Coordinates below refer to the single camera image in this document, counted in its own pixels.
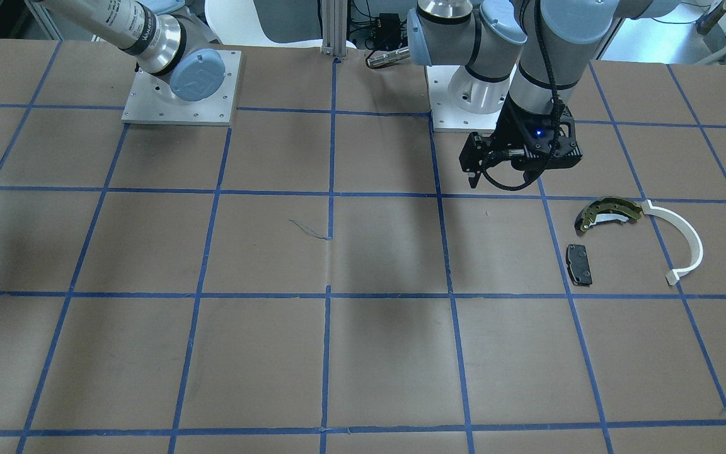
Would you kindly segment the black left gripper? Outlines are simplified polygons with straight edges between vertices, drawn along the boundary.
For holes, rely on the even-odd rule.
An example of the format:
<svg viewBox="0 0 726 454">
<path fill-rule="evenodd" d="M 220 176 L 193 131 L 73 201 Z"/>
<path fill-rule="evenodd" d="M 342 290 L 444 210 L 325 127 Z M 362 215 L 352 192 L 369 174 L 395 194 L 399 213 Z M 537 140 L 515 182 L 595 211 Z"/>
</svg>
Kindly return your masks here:
<svg viewBox="0 0 726 454">
<path fill-rule="evenodd" d="M 507 101 L 492 138 L 470 132 L 460 153 L 461 170 L 467 174 L 470 188 L 475 189 L 481 176 L 496 163 L 509 161 L 516 170 L 538 172 L 550 153 L 553 155 L 548 170 L 572 168 L 582 160 L 575 121 L 568 107 L 563 108 L 555 149 L 551 149 L 553 139 L 551 115 L 529 113 Z"/>
</svg>

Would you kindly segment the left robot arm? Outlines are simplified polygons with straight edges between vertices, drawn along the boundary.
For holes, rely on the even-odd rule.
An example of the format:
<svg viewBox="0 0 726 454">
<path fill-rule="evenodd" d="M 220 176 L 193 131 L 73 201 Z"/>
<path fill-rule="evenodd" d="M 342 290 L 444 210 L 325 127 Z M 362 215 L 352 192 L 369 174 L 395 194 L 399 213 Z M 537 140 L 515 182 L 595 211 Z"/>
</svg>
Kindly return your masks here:
<svg viewBox="0 0 726 454">
<path fill-rule="evenodd" d="M 617 18 L 658 18 L 677 1 L 418 1 L 407 14 L 411 58 L 456 66 L 462 109 L 498 112 L 489 136 L 472 132 L 459 156 L 475 189 L 525 189 L 547 170 L 582 160 L 567 107 Z"/>
</svg>

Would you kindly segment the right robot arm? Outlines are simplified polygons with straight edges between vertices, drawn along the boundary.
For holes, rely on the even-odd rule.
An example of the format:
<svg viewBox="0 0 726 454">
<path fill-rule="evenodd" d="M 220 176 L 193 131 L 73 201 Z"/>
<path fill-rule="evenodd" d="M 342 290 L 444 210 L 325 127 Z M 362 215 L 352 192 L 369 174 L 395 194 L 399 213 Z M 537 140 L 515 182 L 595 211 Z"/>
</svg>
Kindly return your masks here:
<svg viewBox="0 0 726 454">
<path fill-rule="evenodd" d="M 213 95 L 226 67 L 218 38 L 185 1 L 40 1 L 137 60 L 187 102 Z"/>
</svg>

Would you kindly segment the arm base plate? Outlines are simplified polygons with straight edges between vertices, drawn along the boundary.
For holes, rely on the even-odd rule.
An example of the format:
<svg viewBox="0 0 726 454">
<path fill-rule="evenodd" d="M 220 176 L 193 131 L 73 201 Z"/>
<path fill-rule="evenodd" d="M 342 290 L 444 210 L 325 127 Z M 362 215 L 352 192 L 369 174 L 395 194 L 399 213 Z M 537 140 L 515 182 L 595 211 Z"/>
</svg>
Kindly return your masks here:
<svg viewBox="0 0 726 454">
<path fill-rule="evenodd" d="M 125 124 L 230 126 L 242 52 L 204 49 L 159 79 L 139 69 L 130 87 Z"/>
<path fill-rule="evenodd" d="M 463 66 L 427 66 L 427 87 L 435 132 L 491 133 L 517 69 L 507 79 L 487 83 Z"/>
</svg>

